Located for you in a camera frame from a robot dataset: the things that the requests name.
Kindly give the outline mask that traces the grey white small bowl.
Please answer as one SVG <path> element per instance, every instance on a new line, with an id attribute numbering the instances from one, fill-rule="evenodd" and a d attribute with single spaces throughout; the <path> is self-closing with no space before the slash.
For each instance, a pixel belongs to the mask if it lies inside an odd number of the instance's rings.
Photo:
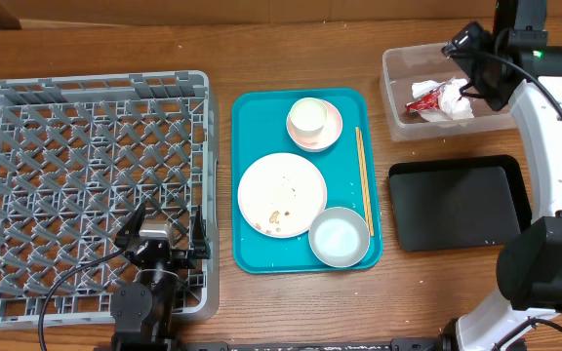
<path id="1" fill-rule="evenodd" d="M 342 207 L 326 209 L 312 222 L 308 242 L 314 255 L 334 268 L 348 268 L 363 259 L 371 246 L 367 222 Z"/>

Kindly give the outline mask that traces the cream white cup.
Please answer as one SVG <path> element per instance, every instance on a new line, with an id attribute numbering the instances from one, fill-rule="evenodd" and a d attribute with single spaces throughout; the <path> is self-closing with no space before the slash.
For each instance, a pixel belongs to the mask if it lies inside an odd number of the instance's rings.
<path id="1" fill-rule="evenodd" d="M 289 112 L 290 123 L 298 137 L 317 138 L 324 129 L 328 112 L 325 104 L 314 97 L 297 100 Z"/>

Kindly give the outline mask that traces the white napkin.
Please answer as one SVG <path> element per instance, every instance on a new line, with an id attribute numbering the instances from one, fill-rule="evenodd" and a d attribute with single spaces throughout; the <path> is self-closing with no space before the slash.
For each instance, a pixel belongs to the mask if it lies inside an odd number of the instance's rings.
<path id="1" fill-rule="evenodd" d="M 419 112 L 410 114 L 417 114 L 421 118 L 423 118 L 424 121 L 430 123 L 466 120 L 473 118 L 474 114 L 469 98 L 462 97 L 459 92 L 459 88 L 464 86 L 466 83 L 468 83 L 468 81 L 462 78 L 453 78 L 445 82 L 426 80 L 419 83 L 413 83 L 413 101 L 417 100 L 429 91 L 441 87 L 442 95 L 439 99 L 441 110 L 437 112 Z"/>

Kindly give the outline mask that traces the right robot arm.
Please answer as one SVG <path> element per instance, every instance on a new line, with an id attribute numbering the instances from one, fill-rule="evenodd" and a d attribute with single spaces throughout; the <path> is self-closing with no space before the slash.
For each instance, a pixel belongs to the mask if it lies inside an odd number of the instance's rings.
<path id="1" fill-rule="evenodd" d="M 543 1 L 500 0 L 491 30 L 471 22 L 443 47 L 467 75 L 462 93 L 508 108 L 521 135 L 534 204 L 506 244 L 497 287 L 452 320 L 437 350 L 521 350 L 524 334 L 562 315 L 562 46 L 552 46 Z"/>

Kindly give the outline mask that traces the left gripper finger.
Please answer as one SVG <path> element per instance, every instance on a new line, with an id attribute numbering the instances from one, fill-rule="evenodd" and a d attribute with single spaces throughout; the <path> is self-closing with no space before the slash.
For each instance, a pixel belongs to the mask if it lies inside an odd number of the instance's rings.
<path id="1" fill-rule="evenodd" d="M 211 250 L 206 235 L 205 221 L 202 216 L 202 207 L 197 206 L 194 222 L 190 233 L 190 246 L 192 255 L 197 259 L 209 259 Z"/>
<path id="2" fill-rule="evenodd" d="M 139 237 L 144 218 L 145 202 L 142 202 L 116 233 L 113 244 L 117 248 L 128 248 L 133 239 Z"/>

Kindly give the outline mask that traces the red snack wrapper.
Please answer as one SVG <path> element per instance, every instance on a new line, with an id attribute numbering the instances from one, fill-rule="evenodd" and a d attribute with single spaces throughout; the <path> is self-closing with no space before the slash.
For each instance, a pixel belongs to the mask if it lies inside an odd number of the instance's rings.
<path id="1" fill-rule="evenodd" d="M 417 100 L 410 102 L 406 105 L 406 111 L 408 113 L 419 113 L 419 112 L 437 112 L 440 111 L 439 99 L 442 95 L 442 88 L 435 88 L 423 96 L 419 97 Z"/>

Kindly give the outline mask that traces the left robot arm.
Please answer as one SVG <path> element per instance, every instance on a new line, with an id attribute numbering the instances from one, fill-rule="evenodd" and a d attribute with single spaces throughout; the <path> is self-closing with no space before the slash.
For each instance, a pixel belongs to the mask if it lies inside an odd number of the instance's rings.
<path id="1" fill-rule="evenodd" d="M 179 249 L 170 223 L 145 218 L 140 205 L 116 233 L 114 244 L 139 272 L 132 283 L 117 290 L 110 302 L 115 321 L 113 350 L 183 350 L 171 332 L 182 270 L 195 269 L 211 256 L 201 208 L 194 211 L 190 247 Z"/>

